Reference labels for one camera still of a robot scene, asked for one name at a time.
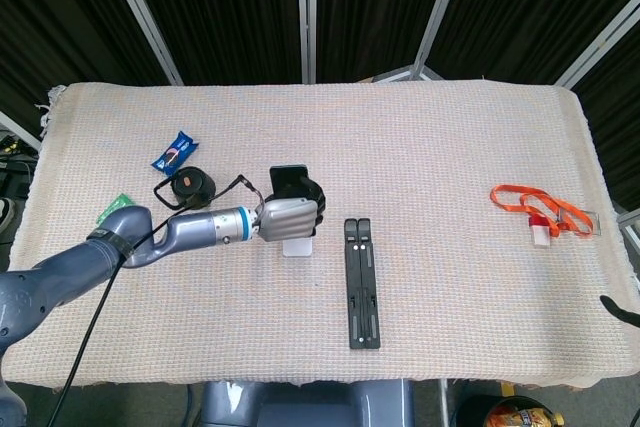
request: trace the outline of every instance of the beige tablecloth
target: beige tablecloth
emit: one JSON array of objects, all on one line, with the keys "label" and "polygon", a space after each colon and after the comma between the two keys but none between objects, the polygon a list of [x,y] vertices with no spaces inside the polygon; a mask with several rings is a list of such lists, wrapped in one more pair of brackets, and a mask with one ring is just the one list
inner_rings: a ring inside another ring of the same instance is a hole
[{"label": "beige tablecloth", "polygon": [[[327,196],[309,259],[261,239],[123,271],[77,384],[254,379],[494,378],[589,385],[640,370],[640,310],[577,98],[488,81],[384,85],[70,86],[53,105],[11,268],[78,242],[120,193],[168,212],[150,163],[179,130],[219,186],[304,163]],[[603,234],[531,244],[527,218],[489,200],[542,188],[600,214]],[[254,207],[244,190],[218,208]],[[370,217],[382,348],[348,346],[343,222]],[[5,357],[8,380],[60,386],[103,287],[56,309]]]}]

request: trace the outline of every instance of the black lid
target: black lid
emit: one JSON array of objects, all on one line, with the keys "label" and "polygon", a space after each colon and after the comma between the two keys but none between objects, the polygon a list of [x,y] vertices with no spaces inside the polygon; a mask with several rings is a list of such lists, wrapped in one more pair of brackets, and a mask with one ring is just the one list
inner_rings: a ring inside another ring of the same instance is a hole
[{"label": "black lid", "polygon": [[179,198],[191,197],[202,189],[205,176],[197,167],[185,167],[177,172],[176,178],[171,182],[171,189]]}]

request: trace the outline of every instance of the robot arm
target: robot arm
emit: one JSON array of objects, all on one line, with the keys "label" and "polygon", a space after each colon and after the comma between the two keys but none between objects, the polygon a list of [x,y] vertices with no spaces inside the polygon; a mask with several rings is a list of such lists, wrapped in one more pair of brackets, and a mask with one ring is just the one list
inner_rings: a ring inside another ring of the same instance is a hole
[{"label": "robot arm", "polygon": [[[163,238],[149,237],[149,209],[129,206],[109,215],[87,240],[43,260],[31,270],[0,274],[0,362],[6,350],[33,332],[53,310],[109,279],[122,258],[123,267],[139,268],[167,255],[218,244],[265,241],[313,235],[322,203],[306,198],[275,199],[264,208],[236,207],[172,217]],[[0,425],[26,425],[26,407],[0,377]]]}]

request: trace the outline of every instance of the black curtain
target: black curtain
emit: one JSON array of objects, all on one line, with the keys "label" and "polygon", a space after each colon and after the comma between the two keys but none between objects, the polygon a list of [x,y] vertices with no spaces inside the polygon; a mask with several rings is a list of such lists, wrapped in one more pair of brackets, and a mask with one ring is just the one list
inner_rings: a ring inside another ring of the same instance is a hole
[{"label": "black curtain", "polygon": [[125,0],[0,0],[0,108],[40,132],[47,91],[102,81],[166,84]]},{"label": "black curtain", "polygon": [[187,85],[299,83],[298,0],[147,0]]},{"label": "black curtain", "polygon": [[445,79],[554,83],[629,0],[451,0],[427,66]]},{"label": "black curtain", "polygon": [[318,0],[318,82],[413,64],[435,0]]},{"label": "black curtain", "polygon": [[640,24],[573,89],[589,120],[611,198],[640,208]]}]

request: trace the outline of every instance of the black cord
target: black cord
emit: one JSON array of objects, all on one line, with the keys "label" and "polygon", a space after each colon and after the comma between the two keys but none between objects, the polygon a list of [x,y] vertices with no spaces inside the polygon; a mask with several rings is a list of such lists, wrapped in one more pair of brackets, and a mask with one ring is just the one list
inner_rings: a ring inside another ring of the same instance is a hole
[{"label": "black cord", "polygon": [[449,418],[449,425],[452,425],[453,427],[456,427],[457,425],[458,411],[460,410],[460,406],[462,405],[462,400],[464,399],[466,390],[467,388],[469,388],[469,385],[471,384],[471,379],[465,379],[464,382],[465,384],[462,386],[462,388],[460,389],[460,393],[458,394],[458,401],[456,402],[457,406],[453,410],[453,412],[451,413],[451,417]]},{"label": "black cord", "polygon": [[191,384],[187,385],[187,408],[182,418],[181,427],[189,427],[189,414],[191,414],[191,404],[193,403],[193,387]]},{"label": "black cord", "polygon": [[[236,185],[238,185],[240,183],[242,183],[245,187],[247,187],[252,192],[255,192],[255,193],[258,194],[258,196],[260,197],[260,203],[261,203],[261,205],[263,207],[263,211],[264,211],[264,199],[262,198],[262,194],[260,194],[260,192],[243,175],[239,175],[233,182],[231,182],[231,184],[229,184],[227,186],[226,189],[224,189],[222,192],[220,192],[218,195],[216,195],[212,200],[215,200],[218,197],[221,197],[222,195],[226,194],[227,192],[229,192],[231,189],[233,189]],[[140,247],[143,243],[145,243],[147,240],[149,240],[151,237],[153,237],[160,229],[162,229],[165,225],[167,225],[167,222],[169,222],[169,220],[171,220],[171,218],[175,217],[176,215],[180,215],[180,214],[185,213],[190,208],[191,207],[185,207],[183,209],[180,209],[177,212],[175,212],[173,215],[170,215],[169,217],[164,219],[164,221],[161,222],[155,229],[153,229],[151,232],[147,233],[144,237],[142,237],[138,242],[136,242],[134,244],[134,246],[133,246],[134,252],[138,247]],[[107,297],[109,296],[109,292],[111,292],[111,287],[113,286],[113,283],[115,282],[116,277],[118,276],[118,273],[120,272],[120,269],[122,268],[122,266],[124,265],[124,263],[126,261],[127,261],[127,259],[125,259],[125,258],[123,258],[121,256],[120,260],[116,264],[116,267],[115,267],[115,269],[113,271],[113,274],[111,275],[111,278],[109,279],[109,283],[107,284],[107,287],[104,290],[104,293],[102,294],[102,297],[100,298],[100,303],[98,304],[98,307],[96,307],[96,311],[93,313],[93,317],[91,318],[91,322],[89,323],[89,327],[87,327],[87,331],[84,334],[84,338],[82,339],[82,344],[80,344],[80,348],[78,349],[78,353],[76,354],[76,359],[73,362],[73,366],[71,367],[71,371],[69,372],[69,376],[67,377],[67,381],[65,382],[64,387],[62,388],[62,392],[60,393],[60,398],[58,399],[58,403],[56,404],[56,408],[53,411],[53,413],[51,414],[51,417],[49,418],[49,423],[47,424],[47,427],[53,427],[53,425],[55,424],[56,418],[58,417],[58,414],[60,413],[60,409],[62,408],[62,404],[64,403],[64,400],[67,397],[67,394],[69,393],[69,389],[71,388],[71,384],[73,383],[73,379],[75,378],[76,372],[78,371],[78,367],[80,366],[80,361],[82,360],[82,356],[84,355],[84,351],[87,348],[87,344],[89,343],[89,338],[91,337],[91,333],[93,332],[93,328],[95,327],[96,322],[98,321],[98,317],[100,316],[100,313],[102,312],[102,308],[104,307],[104,304],[107,301]]]},{"label": "black cord", "polygon": [[636,415],[634,415],[633,419],[631,419],[631,423],[629,424],[629,427],[636,427],[636,424],[638,423],[638,419],[640,419],[640,407],[638,407],[638,411],[636,412]]},{"label": "black cord", "polygon": [[38,157],[34,157],[32,155],[29,154],[25,154],[23,152],[5,152],[5,153],[0,153],[0,161],[6,162],[7,160],[13,158],[13,157],[18,157],[18,156],[24,156],[24,157],[28,157],[26,159],[26,162],[38,162]]},{"label": "black cord", "polygon": [[[181,210],[177,211],[176,213],[174,213],[173,215],[167,217],[162,223],[160,223],[160,225],[158,225],[155,229],[153,229],[152,231],[147,233],[138,242],[136,242],[134,244],[134,246],[133,246],[133,250],[135,251],[144,242],[146,242],[148,239],[153,237],[156,234],[156,232],[158,232],[165,225],[167,225],[167,222],[169,222],[169,220],[172,217],[175,217],[176,215],[180,215],[180,214],[186,212],[187,210],[189,210],[189,207],[185,207],[184,209],[181,209]],[[58,417],[58,414],[60,413],[60,409],[62,408],[62,404],[64,403],[64,400],[66,399],[67,394],[69,393],[69,389],[71,388],[71,384],[73,383],[73,379],[75,378],[76,372],[78,371],[78,367],[80,366],[80,361],[82,360],[82,356],[84,355],[84,351],[86,350],[87,344],[89,343],[89,338],[91,337],[91,333],[93,332],[93,328],[95,327],[96,322],[98,321],[98,317],[100,316],[100,313],[102,312],[102,308],[104,307],[104,304],[107,301],[107,297],[109,296],[109,292],[111,292],[111,287],[113,286],[113,283],[115,282],[116,277],[118,276],[118,273],[120,272],[120,269],[122,268],[122,266],[124,265],[124,263],[126,261],[127,261],[127,259],[125,259],[124,257],[120,256],[120,260],[116,264],[116,268],[114,269],[113,274],[111,275],[111,278],[109,279],[109,283],[107,284],[107,287],[104,290],[104,293],[102,294],[102,297],[100,298],[100,303],[98,304],[98,307],[96,307],[96,311],[93,313],[93,317],[91,318],[91,322],[89,323],[89,327],[87,327],[87,331],[84,334],[84,338],[82,339],[82,344],[80,344],[80,348],[78,349],[78,353],[76,354],[76,359],[73,362],[73,366],[71,367],[71,371],[69,372],[69,376],[67,377],[67,381],[65,382],[64,387],[62,388],[62,392],[60,393],[60,398],[58,399],[58,403],[56,404],[56,408],[53,411],[53,413],[51,414],[51,417],[49,418],[49,422],[47,423],[47,427],[52,427],[55,424],[56,418]]]},{"label": "black cord", "polygon": [[[14,157],[20,157],[20,156],[24,156],[26,157],[23,160],[13,160]],[[31,156],[25,155],[25,154],[9,154],[9,155],[3,155],[0,154],[0,162],[25,162],[27,164],[37,164],[38,163],[38,159],[34,159]]]},{"label": "black cord", "polygon": [[202,420],[202,409],[198,410],[195,419],[193,419],[191,427],[200,427],[200,420]]}]

